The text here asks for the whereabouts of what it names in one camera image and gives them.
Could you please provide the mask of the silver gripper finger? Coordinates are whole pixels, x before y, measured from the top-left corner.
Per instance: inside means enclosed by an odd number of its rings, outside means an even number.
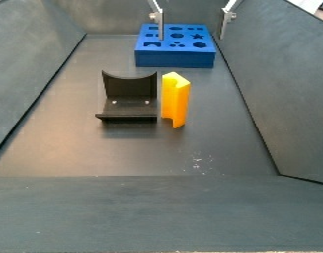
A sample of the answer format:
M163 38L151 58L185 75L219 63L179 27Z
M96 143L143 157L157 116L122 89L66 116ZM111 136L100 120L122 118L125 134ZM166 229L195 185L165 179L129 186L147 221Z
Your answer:
M237 17L237 13L234 12L234 6L237 4L237 1L238 0L230 0L227 5L222 8L223 19L222 19L222 25L221 25L219 39L225 38L227 24Z
M163 29L163 9L158 3L158 0L149 0L149 4L153 9L150 18L159 24L159 29Z

